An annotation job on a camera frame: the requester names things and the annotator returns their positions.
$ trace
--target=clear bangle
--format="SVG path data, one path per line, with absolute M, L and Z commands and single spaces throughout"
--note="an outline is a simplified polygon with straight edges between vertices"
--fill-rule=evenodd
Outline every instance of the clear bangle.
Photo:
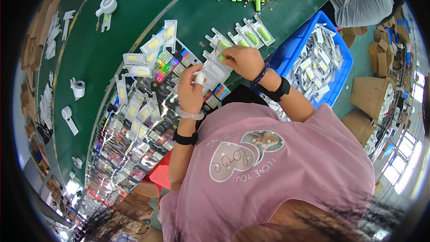
M 186 119 L 190 119 L 190 120 L 194 120 L 194 121 L 200 121 L 201 119 L 203 119 L 205 117 L 205 114 L 201 110 L 200 110 L 199 114 L 192 114 L 192 113 L 188 113 L 188 112 L 181 110 L 180 106 L 176 107 L 175 112 L 176 112 L 176 114 L 178 114 L 182 118 L 186 118 Z

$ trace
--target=factory floor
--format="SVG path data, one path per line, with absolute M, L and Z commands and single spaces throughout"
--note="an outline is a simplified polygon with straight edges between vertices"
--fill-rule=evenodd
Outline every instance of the factory floor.
M 367 33 L 365 35 L 358 35 L 352 46 L 350 52 L 354 59 L 351 72 L 348 76 L 345 85 L 339 94 L 332 109 L 339 119 L 342 119 L 349 111 L 356 109 L 350 103 L 352 83 L 355 77 L 371 77 L 373 72 L 370 69 L 369 45 L 374 41 L 373 30 L 376 25 L 367 26 Z

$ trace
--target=woman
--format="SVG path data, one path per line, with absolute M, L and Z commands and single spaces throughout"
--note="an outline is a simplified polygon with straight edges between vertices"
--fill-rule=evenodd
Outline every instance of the woman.
M 389 20 L 395 13 L 393 4 L 393 0 L 330 0 L 320 10 L 337 27 L 358 27 Z
M 316 110 L 267 68 L 257 49 L 235 45 L 223 55 L 292 121 L 280 121 L 250 89 L 246 99 L 255 103 L 234 102 L 234 90 L 197 133 L 190 118 L 199 117 L 202 86 L 192 81 L 202 64 L 185 70 L 178 97 L 189 119 L 175 133 L 171 192 L 160 203 L 164 241 L 328 241 L 321 239 L 328 227 L 360 241 L 357 223 L 374 189 L 360 143 L 330 106 Z

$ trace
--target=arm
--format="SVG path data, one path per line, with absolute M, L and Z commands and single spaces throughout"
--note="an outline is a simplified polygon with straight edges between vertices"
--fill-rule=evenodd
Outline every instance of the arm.
M 202 70 L 203 64 L 197 64 L 181 74 L 178 84 L 178 98 L 181 109 L 191 114 L 198 114 L 203 105 L 203 86 L 191 83 L 196 78 L 193 73 Z M 196 131 L 196 121 L 181 118 L 177 132 L 182 137 L 191 137 Z M 170 191 L 181 189 L 193 154 L 193 145 L 182 145 L 175 142 L 169 163 Z
M 228 58 L 222 63 L 247 80 L 253 81 L 264 68 L 263 58 L 257 49 L 234 45 L 222 54 Z M 281 77 L 273 69 L 269 69 L 259 84 L 268 91 L 276 91 L 281 84 Z M 294 88 L 281 97 L 279 105 L 292 121 L 304 122 L 316 111 L 311 102 Z

